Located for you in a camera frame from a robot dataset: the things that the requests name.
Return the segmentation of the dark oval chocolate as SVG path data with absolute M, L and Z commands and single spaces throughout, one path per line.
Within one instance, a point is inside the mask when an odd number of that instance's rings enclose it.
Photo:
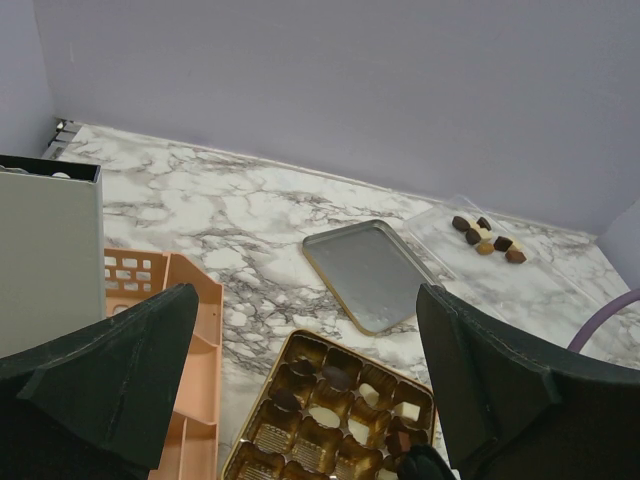
M 351 389 L 351 377 L 337 367 L 325 365 L 322 368 L 322 375 L 327 383 L 337 391 L 349 391 Z

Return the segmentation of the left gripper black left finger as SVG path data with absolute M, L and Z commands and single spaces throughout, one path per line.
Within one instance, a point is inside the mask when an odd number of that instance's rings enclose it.
M 4 479 L 145 479 L 161 460 L 199 297 L 177 284 L 1 360 Z

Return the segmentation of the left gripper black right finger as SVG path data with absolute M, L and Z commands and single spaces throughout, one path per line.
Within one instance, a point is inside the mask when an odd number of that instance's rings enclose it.
M 462 478 L 638 478 L 638 370 L 571 352 L 435 285 L 421 285 L 416 314 Z

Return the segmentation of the white oval chocolate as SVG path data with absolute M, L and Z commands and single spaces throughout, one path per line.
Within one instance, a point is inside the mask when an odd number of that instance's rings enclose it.
M 309 415 L 320 425 L 327 428 L 339 428 L 340 417 L 331 409 L 322 406 L 313 406 L 308 411 Z

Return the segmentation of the white chocolate bottom row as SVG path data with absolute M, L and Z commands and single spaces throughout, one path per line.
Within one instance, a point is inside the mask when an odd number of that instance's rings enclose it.
M 377 480 L 398 480 L 398 475 L 395 471 L 382 468 L 377 473 Z

